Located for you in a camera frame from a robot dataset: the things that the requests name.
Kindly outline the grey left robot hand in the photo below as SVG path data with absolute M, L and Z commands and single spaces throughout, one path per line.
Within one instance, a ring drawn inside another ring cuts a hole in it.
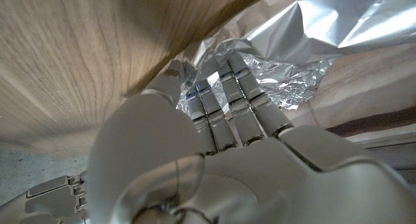
M 295 127 L 238 53 L 218 69 L 235 122 L 200 82 L 177 109 L 174 60 L 103 124 L 87 171 L 92 223 L 414 223 L 405 180 L 358 145 Z

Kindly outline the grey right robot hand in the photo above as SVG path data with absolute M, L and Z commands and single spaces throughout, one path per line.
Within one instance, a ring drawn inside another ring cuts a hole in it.
M 1 205 L 1 224 L 87 224 L 86 172 L 63 175 Z

